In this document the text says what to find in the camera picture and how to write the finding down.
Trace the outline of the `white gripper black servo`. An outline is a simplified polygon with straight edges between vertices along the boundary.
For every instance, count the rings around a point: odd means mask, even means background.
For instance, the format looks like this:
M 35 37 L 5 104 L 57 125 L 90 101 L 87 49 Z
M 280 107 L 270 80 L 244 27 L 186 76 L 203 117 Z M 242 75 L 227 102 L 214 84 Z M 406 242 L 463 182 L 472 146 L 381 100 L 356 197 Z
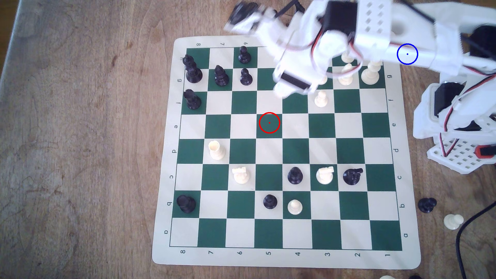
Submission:
M 327 82 L 332 54 L 322 42 L 326 34 L 322 27 L 321 15 L 296 15 L 288 26 L 280 18 L 272 20 L 272 54 L 277 63 L 273 90 L 279 98 L 309 95 Z

